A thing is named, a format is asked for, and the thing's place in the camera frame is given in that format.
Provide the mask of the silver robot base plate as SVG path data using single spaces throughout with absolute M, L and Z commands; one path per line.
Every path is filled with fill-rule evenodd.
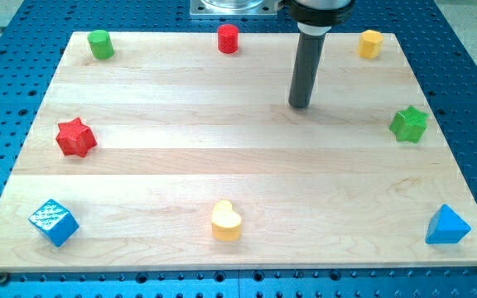
M 282 0 L 190 0 L 190 15 L 272 16 L 282 8 Z

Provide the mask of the black robot arm flange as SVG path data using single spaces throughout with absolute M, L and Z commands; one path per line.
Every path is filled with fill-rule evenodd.
M 284 0 L 290 17 L 308 26 L 337 26 L 350 19 L 354 10 L 355 0 Z

